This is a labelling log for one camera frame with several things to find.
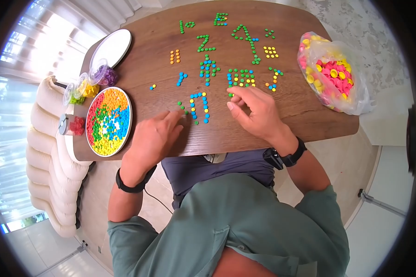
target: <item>plastic bag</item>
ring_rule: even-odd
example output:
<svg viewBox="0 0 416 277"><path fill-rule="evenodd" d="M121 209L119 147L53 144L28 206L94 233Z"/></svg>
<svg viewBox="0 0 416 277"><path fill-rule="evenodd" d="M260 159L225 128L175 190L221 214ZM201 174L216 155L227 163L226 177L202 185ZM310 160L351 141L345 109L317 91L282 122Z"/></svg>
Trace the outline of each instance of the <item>plastic bag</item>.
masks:
<svg viewBox="0 0 416 277"><path fill-rule="evenodd" d="M374 108L358 60L343 42L314 32L300 38L297 61L305 80L320 102L337 112L360 115Z"/></svg>

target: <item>green shirt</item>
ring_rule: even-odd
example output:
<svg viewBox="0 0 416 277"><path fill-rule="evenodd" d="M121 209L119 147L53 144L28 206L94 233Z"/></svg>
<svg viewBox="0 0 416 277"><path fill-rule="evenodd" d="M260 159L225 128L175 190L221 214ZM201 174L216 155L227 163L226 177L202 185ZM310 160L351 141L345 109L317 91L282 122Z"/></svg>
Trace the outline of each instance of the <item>green shirt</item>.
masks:
<svg viewBox="0 0 416 277"><path fill-rule="evenodd" d="M349 261L331 185L293 208L244 173L195 184L160 234L140 216L108 233L115 276L211 276L224 247L278 276L343 276Z"/></svg>

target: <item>gray pants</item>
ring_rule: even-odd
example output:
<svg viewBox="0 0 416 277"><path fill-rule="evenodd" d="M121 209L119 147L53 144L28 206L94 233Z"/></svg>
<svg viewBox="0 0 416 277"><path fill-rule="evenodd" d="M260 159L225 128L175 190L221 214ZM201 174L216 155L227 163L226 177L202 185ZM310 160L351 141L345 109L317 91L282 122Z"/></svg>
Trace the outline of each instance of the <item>gray pants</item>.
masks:
<svg viewBox="0 0 416 277"><path fill-rule="evenodd" d="M203 156L164 158L162 167L174 192L172 207L179 208L196 183L228 173L246 173L262 185L272 187L274 168L262 158L265 150L227 153L220 163L210 163Z"/></svg>

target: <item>white round tray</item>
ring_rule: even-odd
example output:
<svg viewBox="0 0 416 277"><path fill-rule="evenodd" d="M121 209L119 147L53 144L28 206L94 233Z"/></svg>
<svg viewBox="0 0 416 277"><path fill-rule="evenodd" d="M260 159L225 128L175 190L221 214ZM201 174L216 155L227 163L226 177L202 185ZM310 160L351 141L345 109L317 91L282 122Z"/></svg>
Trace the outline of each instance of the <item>white round tray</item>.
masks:
<svg viewBox="0 0 416 277"><path fill-rule="evenodd" d="M108 66L114 68L128 51L131 38L131 33L126 29L109 34L94 51L89 68L94 68L93 63L98 62L101 58L105 58L108 61Z"/></svg>
<svg viewBox="0 0 416 277"><path fill-rule="evenodd" d="M89 116L89 109L88 109L88 112L86 113L86 119L85 119L85 123L86 123L85 124L86 141L88 141L89 148L91 148L91 150L96 155L99 155L100 157L111 157L111 156L117 154L123 148L123 146L125 145L126 141L128 140L129 132L131 131L131 125L133 124L133 107L131 106L131 101L130 101L128 95L121 88L118 88L116 86L111 86L111 87L108 87L108 88L102 90L101 92L99 92L97 94L97 96L99 96L99 94L104 93L106 90L109 90L109 89L117 89L117 90L121 91L123 93L123 95L127 98L127 100L128 100L128 109L129 109L129 126L128 126L128 130L126 132L125 139L122 141L122 144L119 146L119 148L114 153L111 153L110 155L107 155L107 156L100 155L99 153L97 153L97 152L94 151L94 149L91 147L91 143L89 143L89 139L88 139L88 128L86 126L86 124L88 124L88 116ZM89 105L90 108L94 104L94 101L97 99L97 96L94 97L93 101L91 102L91 105Z"/></svg>

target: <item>wire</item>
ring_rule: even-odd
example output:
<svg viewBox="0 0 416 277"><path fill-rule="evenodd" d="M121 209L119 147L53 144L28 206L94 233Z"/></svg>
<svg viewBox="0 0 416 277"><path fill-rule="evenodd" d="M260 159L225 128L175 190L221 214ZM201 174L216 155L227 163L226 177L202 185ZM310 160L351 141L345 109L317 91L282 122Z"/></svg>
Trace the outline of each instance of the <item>wire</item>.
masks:
<svg viewBox="0 0 416 277"><path fill-rule="evenodd" d="M146 188L144 189L145 190L145 192L146 192L146 194L148 194L150 197L153 197L155 200L157 200L157 201L159 201L171 214L172 214L172 211L170 210L170 209L168 209L168 207L167 206L165 206L165 204L164 203L162 203L162 201L160 201L159 199L157 199L156 197L154 197L154 196L152 196L151 194L149 194L147 191L146 191Z"/></svg>

